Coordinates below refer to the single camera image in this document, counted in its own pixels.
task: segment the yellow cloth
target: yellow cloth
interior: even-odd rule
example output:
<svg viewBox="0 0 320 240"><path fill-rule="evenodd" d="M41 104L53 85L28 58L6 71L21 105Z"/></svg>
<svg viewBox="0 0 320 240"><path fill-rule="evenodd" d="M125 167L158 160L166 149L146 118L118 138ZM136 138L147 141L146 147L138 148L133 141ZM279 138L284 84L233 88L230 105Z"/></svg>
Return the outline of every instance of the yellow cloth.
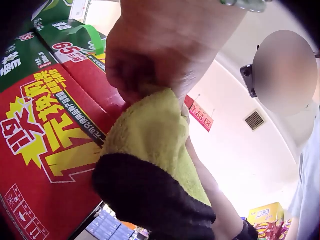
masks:
<svg viewBox="0 0 320 240"><path fill-rule="evenodd" d="M161 90L129 107L106 136L101 154L127 153L169 173L196 200L210 205L185 143L189 126L178 99Z"/></svg>

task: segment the yellow box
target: yellow box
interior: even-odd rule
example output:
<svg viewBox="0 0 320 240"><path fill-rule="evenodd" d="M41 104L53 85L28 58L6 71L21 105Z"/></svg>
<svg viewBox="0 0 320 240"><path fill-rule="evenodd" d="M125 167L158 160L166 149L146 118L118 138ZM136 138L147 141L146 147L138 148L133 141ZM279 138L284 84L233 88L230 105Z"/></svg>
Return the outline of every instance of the yellow box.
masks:
<svg viewBox="0 0 320 240"><path fill-rule="evenodd" d="M283 221L284 210L279 202L257 207L249 211L247 221L251 224L261 222Z"/></svg>

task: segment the snack package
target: snack package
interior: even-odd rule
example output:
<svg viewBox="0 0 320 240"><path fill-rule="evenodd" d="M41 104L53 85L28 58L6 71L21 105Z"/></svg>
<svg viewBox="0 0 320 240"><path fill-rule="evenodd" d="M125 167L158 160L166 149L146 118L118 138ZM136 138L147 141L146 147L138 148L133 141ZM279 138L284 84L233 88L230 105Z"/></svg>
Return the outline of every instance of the snack package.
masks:
<svg viewBox="0 0 320 240"><path fill-rule="evenodd" d="M258 240L278 240L281 224L276 221L255 223L254 228L258 232Z"/></svg>
<svg viewBox="0 0 320 240"><path fill-rule="evenodd" d="M279 237L279 239L281 239L281 240L285 239L285 236L287 236L287 233L288 233L288 230L289 230L290 225L291 225L291 219L285 221L285 222L282 224L281 230L280 230L280 237Z"/></svg>

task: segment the yellow towel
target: yellow towel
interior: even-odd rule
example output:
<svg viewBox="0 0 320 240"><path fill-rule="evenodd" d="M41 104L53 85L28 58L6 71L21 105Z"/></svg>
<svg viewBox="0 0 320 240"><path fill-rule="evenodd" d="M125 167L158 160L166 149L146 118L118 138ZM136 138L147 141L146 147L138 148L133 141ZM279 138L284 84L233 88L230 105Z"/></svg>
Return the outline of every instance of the yellow towel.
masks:
<svg viewBox="0 0 320 240"><path fill-rule="evenodd" d="M157 239L213 239L215 215L185 146L188 132L170 89L118 118L93 173L96 191L117 218Z"/></svg>

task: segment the hand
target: hand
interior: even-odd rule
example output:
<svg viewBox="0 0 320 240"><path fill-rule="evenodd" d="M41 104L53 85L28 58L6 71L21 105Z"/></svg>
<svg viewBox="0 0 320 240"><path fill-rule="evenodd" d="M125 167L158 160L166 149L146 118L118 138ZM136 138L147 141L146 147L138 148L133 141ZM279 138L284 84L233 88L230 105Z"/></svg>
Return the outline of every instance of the hand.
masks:
<svg viewBox="0 0 320 240"><path fill-rule="evenodd" d="M108 81L128 103L149 82L181 105L246 13L218 0L121 0L121 11L107 37Z"/></svg>

